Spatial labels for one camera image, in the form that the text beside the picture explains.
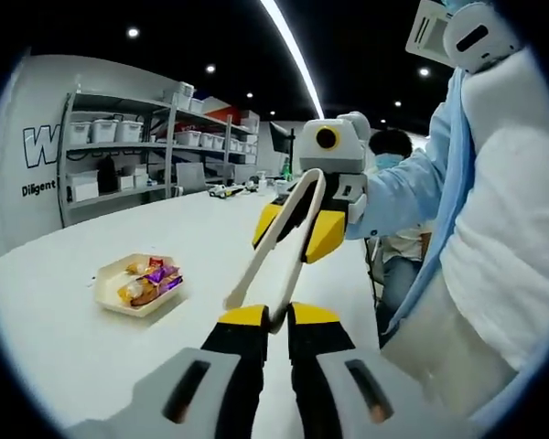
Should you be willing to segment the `person's right hand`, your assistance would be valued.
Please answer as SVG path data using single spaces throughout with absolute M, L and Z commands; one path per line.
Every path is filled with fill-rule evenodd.
M 345 172 L 362 173 L 367 165 L 371 125 L 368 118 L 358 111 L 340 114 L 340 158 L 345 162 Z

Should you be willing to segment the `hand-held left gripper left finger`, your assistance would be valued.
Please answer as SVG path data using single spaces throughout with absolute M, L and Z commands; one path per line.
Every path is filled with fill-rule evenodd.
M 130 403 L 69 438 L 248 438 L 264 387 L 265 305 L 221 316 L 200 348 L 184 348 L 139 380 Z

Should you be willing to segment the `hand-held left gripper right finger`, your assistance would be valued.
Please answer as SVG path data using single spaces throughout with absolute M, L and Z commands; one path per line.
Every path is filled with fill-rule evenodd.
M 429 402 L 378 352 L 357 348 L 333 312 L 287 308 L 291 381 L 306 438 L 469 438 L 463 418 Z

